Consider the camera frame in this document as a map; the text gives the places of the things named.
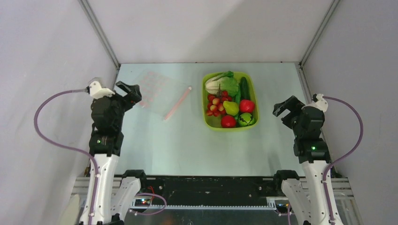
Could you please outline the yellow green pear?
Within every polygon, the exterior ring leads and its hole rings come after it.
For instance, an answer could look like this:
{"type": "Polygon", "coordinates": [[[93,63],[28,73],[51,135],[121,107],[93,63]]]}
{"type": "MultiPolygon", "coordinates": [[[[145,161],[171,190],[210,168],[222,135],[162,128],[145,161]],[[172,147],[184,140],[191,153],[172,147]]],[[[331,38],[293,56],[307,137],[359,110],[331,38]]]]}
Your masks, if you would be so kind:
{"type": "Polygon", "coordinates": [[[223,107],[228,115],[236,116],[239,113],[239,105],[236,102],[224,101],[223,107]]]}

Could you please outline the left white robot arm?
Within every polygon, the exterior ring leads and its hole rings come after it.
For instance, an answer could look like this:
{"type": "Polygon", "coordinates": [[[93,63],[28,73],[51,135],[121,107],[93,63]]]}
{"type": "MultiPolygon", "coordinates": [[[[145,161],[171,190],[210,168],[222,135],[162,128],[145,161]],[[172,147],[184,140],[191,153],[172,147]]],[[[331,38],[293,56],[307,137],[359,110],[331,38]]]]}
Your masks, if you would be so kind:
{"type": "Polygon", "coordinates": [[[118,81],[116,86],[126,94],[122,96],[102,87],[99,81],[93,81],[88,86],[88,93],[93,98],[93,124],[89,140],[91,171],[87,200],[79,219],[81,225],[122,225],[135,195],[148,191],[145,179],[131,177],[123,180],[121,188],[112,196],[115,169],[124,139],[123,118],[142,100],[139,85],[118,81]]]}

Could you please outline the red tomato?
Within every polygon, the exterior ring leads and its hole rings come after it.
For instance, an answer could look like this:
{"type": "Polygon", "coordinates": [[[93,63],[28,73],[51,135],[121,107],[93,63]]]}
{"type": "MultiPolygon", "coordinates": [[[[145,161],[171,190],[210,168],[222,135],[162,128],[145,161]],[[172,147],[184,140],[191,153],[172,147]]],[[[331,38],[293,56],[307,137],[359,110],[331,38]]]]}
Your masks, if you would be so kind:
{"type": "Polygon", "coordinates": [[[236,119],[231,115],[225,115],[221,119],[222,128],[235,128],[237,124],[236,119]]]}

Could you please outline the clear pink zip bag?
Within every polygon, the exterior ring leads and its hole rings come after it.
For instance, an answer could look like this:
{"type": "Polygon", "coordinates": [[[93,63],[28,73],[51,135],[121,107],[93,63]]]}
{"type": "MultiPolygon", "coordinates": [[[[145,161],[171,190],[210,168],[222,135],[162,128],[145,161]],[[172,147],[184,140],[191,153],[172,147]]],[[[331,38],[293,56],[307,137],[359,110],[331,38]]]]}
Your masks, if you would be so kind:
{"type": "Polygon", "coordinates": [[[163,120],[170,119],[192,90],[185,82],[149,70],[134,78],[133,83],[140,86],[140,107],[160,115],[163,120]]]}

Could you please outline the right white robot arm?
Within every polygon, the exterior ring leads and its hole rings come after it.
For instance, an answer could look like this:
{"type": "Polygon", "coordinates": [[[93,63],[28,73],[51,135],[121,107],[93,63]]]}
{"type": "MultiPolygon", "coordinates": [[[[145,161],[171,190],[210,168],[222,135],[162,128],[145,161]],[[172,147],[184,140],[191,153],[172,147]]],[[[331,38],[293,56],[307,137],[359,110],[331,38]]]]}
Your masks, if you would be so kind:
{"type": "Polygon", "coordinates": [[[298,157],[306,178],[307,191],[295,171],[277,171],[273,190],[289,201],[287,214],[294,212],[300,225],[341,225],[331,182],[331,159],[326,142],[321,138],[328,103],[316,94],[310,104],[295,96],[274,105],[273,115],[285,110],[281,120],[294,133],[294,155],[298,157]]]}

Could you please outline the small green watermelon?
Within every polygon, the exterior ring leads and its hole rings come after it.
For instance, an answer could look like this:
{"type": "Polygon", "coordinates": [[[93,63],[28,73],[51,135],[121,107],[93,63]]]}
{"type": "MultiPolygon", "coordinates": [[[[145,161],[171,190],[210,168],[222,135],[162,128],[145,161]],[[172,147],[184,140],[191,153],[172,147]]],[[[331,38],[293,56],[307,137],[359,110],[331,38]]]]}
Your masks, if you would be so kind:
{"type": "Polygon", "coordinates": [[[256,122],[254,116],[248,112],[242,113],[238,117],[238,124],[240,127],[251,126],[256,122]]]}

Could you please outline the red apple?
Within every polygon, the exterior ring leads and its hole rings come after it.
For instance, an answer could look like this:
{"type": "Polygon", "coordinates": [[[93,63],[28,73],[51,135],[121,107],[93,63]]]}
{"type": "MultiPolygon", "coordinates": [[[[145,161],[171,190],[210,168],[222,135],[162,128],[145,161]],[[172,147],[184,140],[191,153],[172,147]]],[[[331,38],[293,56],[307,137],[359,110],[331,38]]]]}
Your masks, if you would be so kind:
{"type": "Polygon", "coordinates": [[[255,103],[251,100],[243,99],[239,104],[239,111],[241,113],[252,113],[255,109],[255,103]]]}

